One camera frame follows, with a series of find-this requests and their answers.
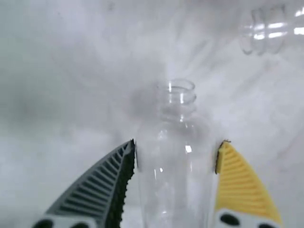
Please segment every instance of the screw hole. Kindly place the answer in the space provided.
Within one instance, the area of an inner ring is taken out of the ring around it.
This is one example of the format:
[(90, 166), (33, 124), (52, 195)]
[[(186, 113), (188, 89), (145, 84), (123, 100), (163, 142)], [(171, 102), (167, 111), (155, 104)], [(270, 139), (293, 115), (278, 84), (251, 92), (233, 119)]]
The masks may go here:
[(33, 228), (52, 228), (54, 225), (53, 221), (50, 219), (40, 220), (36, 223)]
[(239, 226), (239, 220), (237, 219), (237, 217), (230, 214), (223, 214), (220, 217), (220, 220), (230, 226)]
[(89, 228), (89, 225), (84, 222), (79, 222), (72, 226), (71, 228)]

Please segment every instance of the black rubber edge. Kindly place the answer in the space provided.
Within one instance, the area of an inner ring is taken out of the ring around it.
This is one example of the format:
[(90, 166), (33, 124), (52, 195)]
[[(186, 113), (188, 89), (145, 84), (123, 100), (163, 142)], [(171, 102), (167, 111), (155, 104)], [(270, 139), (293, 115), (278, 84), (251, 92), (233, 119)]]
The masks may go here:
[(117, 147), (78, 178), (47, 214), (94, 218), (99, 228), (119, 228), (128, 180), (134, 174), (136, 145)]

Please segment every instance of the clear plastic bottle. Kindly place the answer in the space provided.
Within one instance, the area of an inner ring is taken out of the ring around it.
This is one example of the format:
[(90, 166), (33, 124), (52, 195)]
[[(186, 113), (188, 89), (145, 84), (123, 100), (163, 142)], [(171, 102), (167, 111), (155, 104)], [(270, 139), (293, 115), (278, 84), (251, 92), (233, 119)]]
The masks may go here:
[(207, 227), (214, 143), (196, 113), (194, 88), (183, 79), (158, 85), (157, 117), (138, 132), (145, 228)]
[(239, 35), (245, 54), (280, 53), (284, 59), (303, 67), (304, 0), (245, 10)]

